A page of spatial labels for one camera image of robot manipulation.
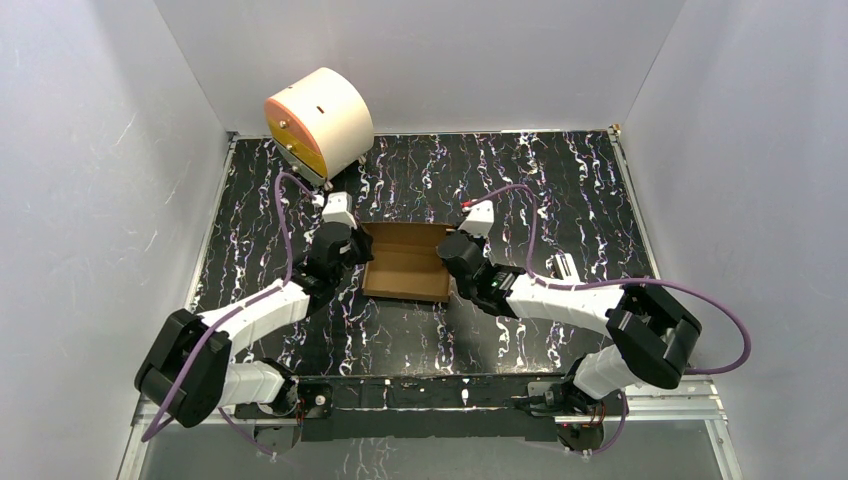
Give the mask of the brown cardboard box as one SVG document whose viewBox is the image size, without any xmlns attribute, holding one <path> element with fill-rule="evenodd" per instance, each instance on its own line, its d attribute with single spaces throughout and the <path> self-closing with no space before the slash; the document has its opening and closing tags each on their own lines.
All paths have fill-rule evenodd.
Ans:
<svg viewBox="0 0 848 480">
<path fill-rule="evenodd" d="M 440 223 L 367 222 L 373 259 L 362 290 L 369 297 L 446 303 L 451 276 L 437 254 L 451 226 Z"/>
</svg>

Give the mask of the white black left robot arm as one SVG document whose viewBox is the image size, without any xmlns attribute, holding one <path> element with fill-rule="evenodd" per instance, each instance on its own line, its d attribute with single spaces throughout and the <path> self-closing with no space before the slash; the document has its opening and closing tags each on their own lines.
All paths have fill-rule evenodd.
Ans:
<svg viewBox="0 0 848 480">
<path fill-rule="evenodd" d="M 346 272 L 372 260 L 372 246 L 362 226 L 325 223 L 290 278 L 217 310 L 172 312 L 134 379 L 135 388 L 159 406 L 157 421 L 175 420 L 191 428 L 220 407 L 250 403 L 262 404 L 275 416 L 293 412 L 299 391 L 289 372 L 270 360 L 232 359 L 326 306 Z"/>
</svg>

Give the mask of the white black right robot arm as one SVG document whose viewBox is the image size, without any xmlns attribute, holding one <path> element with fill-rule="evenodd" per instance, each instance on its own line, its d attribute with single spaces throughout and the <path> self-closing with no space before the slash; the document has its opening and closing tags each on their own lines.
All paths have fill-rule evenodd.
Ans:
<svg viewBox="0 0 848 480">
<path fill-rule="evenodd" d="M 464 232 L 449 234 L 437 254 L 460 297 L 490 315 L 550 320 L 611 339 L 566 375 L 564 403 L 577 414 L 590 413 L 608 394 L 630 385 L 676 388 L 702 332 L 699 321 L 651 281 L 556 290 L 520 267 L 490 262 L 480 242 Z"/>
</svg>

